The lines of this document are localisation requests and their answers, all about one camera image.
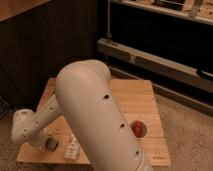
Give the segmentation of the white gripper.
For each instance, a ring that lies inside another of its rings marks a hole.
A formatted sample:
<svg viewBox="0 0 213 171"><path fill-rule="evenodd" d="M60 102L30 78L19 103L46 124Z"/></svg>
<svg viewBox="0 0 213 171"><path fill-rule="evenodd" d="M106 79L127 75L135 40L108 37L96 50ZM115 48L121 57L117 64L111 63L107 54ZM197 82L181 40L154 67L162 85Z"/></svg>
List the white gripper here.
<svg viewBox="0 0 213 171"><path fill-rule="evenodd" d="M53 138L51 134L40 132L32 140L29 141L29 144L41 151L45 151L48 150L46 148L46 141L50 138Z"/></svg>

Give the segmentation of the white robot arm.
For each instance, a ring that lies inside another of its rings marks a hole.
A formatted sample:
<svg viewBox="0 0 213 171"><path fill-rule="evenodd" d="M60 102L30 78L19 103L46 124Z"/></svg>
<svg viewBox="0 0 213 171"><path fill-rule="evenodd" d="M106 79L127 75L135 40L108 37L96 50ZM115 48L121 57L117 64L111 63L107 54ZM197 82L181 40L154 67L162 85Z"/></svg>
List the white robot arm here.
<svg viewBox="0 0 213 171"><path fill-rule="evenodd" d="M95 171L153 171L119 105L111 94L111 73L99 60L63 67L52 97L37 111L18 110L11 140L22 144L63 116Z"/></svg>

